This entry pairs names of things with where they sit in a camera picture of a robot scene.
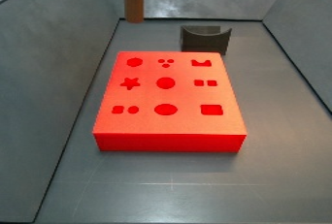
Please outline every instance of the shaped hole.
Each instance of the shaped hole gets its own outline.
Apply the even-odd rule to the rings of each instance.
[[[128,65],[132,67],[139,67],[143,64],[144,64],[144,60],[140,57],[135,57],[128,60]]]
[[[112,113],[124,113],[125,107],[124,106],[114,106]]]
[[[128,90],[132,90],[136,86],[141,86],[140,78],[135,78],[135,79],[127,78],[120,85],[128,87]]]
[[[204,62],[199,62],[197,60],[192,60],[192,66],[212,66],[212,61],[211,60],[205,60]]]
[[[169,68],[171,64],[175,63],[175,59],[168,59],[168,62],[165,59],[159,59],[159,62],[163,64],[164,68]]]
[[[204,86],[204,80],[195,80],[195,86]]]
[[[172,115],[179,111],[179,108],[172,104],[161,104],[155,108],[155,111],[161,115]]]
[[[157,81],[157,86],[164,89],[173,88],[176,85],[176,81],[172,78],[161,78]]]
[[[218,86],[218,81],[216,80],[208,80],[208,85],[210,86]]]
[[[129,108],[129,113],[137,113],[140,111],[140,107],[139,106],[132,106]]]
[[[224,115],[224,108],[222,105],[201,105],[201,113],[204,115]]]

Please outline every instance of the black object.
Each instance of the black object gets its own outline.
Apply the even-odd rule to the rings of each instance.
[[[183,26],[183,51],[215,51],[227,55],[232,28],[222,33],[222,26]]]

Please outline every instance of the gray floor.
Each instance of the gray floor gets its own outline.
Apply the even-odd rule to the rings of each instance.
[[[181,25],[234,28],[226,57],[248,127],[238,154],[100,152],[92,134],[120,50],[180,50]],[[331,115],[263,23],[121,22],[38,222],[331,222]]]

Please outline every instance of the star-shaped hole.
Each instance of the star-shaped hole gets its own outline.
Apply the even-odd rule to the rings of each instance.
[[[127,86],[128,90],[132,90],[136,86],[141,86],[139,80],[140,78],[135,78],[135,79],[127,78],[125,81],[120,85]]]

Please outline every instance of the red block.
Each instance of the red block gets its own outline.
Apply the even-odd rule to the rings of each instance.
[[[94,136],[101,150],[238,152],[247,129],[222,55],[120,52]]]

